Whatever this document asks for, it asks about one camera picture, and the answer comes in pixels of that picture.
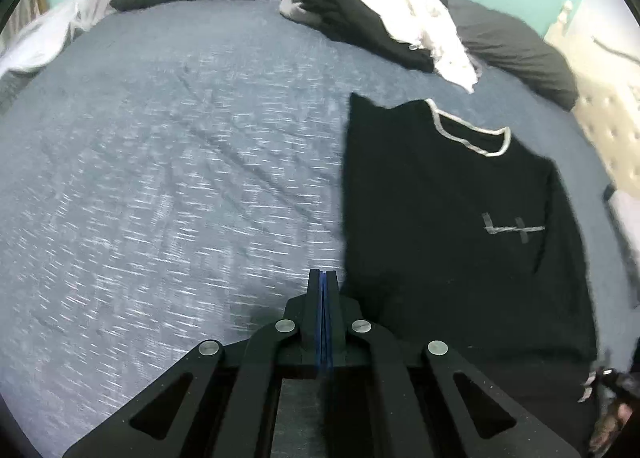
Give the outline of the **person's right hand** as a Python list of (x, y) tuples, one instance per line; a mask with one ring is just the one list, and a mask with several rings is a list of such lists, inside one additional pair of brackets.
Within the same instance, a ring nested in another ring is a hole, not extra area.
[(589, 451), (595, 457), (602, 457), (611, 447), (617, 435), (634, 413), (634, 408), (621, 400), (612, 400), (594, 426), (589, 440)]

